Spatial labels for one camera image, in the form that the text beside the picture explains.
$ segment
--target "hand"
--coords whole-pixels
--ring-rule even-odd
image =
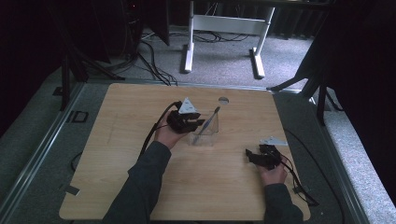
[[[286,163],[287,159],[282,156],[282,161]],[[260,177],[262,178],[262,184],[264,186],[272,184],[284,184],[286,176],[288,176],[288,173],[285,171],[285,165],[282,163],[280,163],[273,170],[267,170],[260,165],[256,165],[256,167],[259,169]]]
[[[169,127],[166,119],[170,112],[167,112],[161,122],[157,125],[157,131],[154,135],[154,140],[161,142],[166,145],[169,149],[172,149],[180,138],[186,136],[186,133],[175,133],[171,127]]]

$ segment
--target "white metal frame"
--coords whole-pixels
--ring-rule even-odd
[[[261,52],[274,10],[274,7],[268,8],[265,20],[194,15],[194,2],[190,1],[189,44],[187,46],[185,71],[188,73],[192,71],[192,55],[194,52],[194,43],[192,42],[193,32],[194,30],[204,30],[244,35],[259,35],[259,44],[257,48],[253,48],[252,51],[257,75],[259,77],[265,77]]]

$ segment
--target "gray carpet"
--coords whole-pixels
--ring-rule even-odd
[[[311,40],[283,40],[271,36],[267,38],[262,52],[266,78],[258,80],[253,75],[251,61],[248,57],[248,49],[255,47],[257,40],[257,37],[250,36],[239,42],[215,44],[196,42],[190,74],[184,74],[180,69],[184,56],[182,43],[187,42],[186,37],[171,37],[170,47],[166,47],[156,38],[151,39],[149,43],[155,49],[157,66],[172,74],[183,85],[195,83],[227,87],[244,86],[244,88],[262,90],[293,77],[311,43]],[[141,45],[140,52],[149,59],[149,49],[146,46]],[[136,82],[137,80],[146,82],[153,79],[149,72],[139,67],[143,67],[140,60],[127,71],[121,72],[120,76],[127,77],[125,82]],[[23,165],[28,161],[40,139],[57,116],[60,97],[52,96],[52,92],[56,86],[61,84],[59,72],[54,73],[46,80],[19,119],[0,140],[0,160],[3,166],[0,172],[2,179],[0,182],[1,201],[6,197]],[[61,220],[58,216],[64,198],[64,192],[59,190],[59,187],[68,184],[73,176],[70,161],[84,148],[105,96],[107,85],[111,82],[103,75],[92,75],[89,82],[84,85],[82,94],[78,97],[73,110],[89,112],[88,121],[64,124],[9,223],[70,222]],[[303,85],[304,83],[297,83],[291,88],[300,90]],[[327,131],[318,125],[315,106],[299,94],[288,91],[277,93],[275,100],[284,128],[298,136],[314,155],[324,174],[329,178],[336,195],[341,199],[343,210],[346,213],[346,223],[353,223],[339,184],[334,178],[328,154],[324,150],[324,148],[333,148],[333,145],[329,145],[328,139],[324,139],[327,136]],[[312,217],[306,223],[341,223],[340,209],[329,186],[318,171],[318,167],[307,155],[306,149],[291,133],[287,133],[287,137],[302,183],[311,189],[312,196],[320,202],[320,206],[311,208]],[[76,221],[75,223],[98,222]]]

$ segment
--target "sleeve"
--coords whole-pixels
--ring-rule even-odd
[[[171,158],[167,146],[152,142],[128,171],[129,177],[110,205],[103,223],[149,223],[158,202],[163,173]]]
[[[265,224],[297,224],[303,222],[303,212],[291,201],[286,185],[273,184],[265,191]]]

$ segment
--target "person's left hand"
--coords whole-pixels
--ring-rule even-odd
[[[172,149],[178,140],[186,136],[187,133],[176,133],[171,127],[169,127],[168,123],[166,122],[169,114],[170,112],[167,112],[165,116],[163,116],[161,122],[157,125],[157,131],[155,132],[154,140],[161,142],[169,149]]]

